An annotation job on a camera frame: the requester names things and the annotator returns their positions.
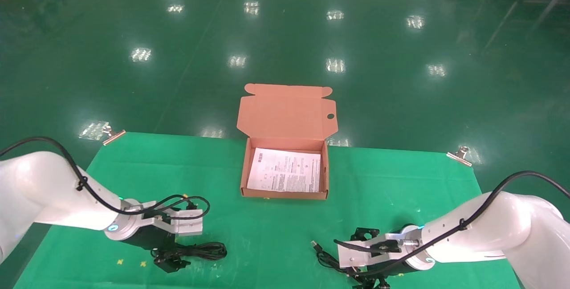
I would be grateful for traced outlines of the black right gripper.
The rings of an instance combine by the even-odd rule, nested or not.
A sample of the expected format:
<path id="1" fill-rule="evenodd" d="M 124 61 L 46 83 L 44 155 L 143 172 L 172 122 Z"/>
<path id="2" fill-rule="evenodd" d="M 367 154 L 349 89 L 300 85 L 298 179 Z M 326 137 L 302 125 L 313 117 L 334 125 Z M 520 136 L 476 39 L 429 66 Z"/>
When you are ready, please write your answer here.
<path id="1" fill-rule="evenodd" d="M 374 289 L 391 289 L 391 285 L 387 283 L 387 277 L 418 271 L 419 269 L 408 261 L 388 260 L 367 265 L 365 268 L 358 269 L 356 273 L 358 285 L 354 285 L 354 289 L 373 289 L 373 278 L 376 279 Z"/>

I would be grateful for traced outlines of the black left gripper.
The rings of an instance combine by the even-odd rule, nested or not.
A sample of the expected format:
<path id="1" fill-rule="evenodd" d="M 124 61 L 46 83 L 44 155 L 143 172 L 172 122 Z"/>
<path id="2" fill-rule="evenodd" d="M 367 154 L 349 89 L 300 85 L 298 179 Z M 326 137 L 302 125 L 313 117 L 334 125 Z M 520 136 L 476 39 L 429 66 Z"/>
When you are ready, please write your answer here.
<path id="1" fill-rule="evenodd" d="M 168 251 L 176 247 L 175 234 L 154 225 L 139 228 L 134 234 L 122 240 L 122 242 L 144 250 Z M 157 256 L 155 265 L 166 273 L 175 273 L 191 265 L 191 262 L 179 256 Z"/>

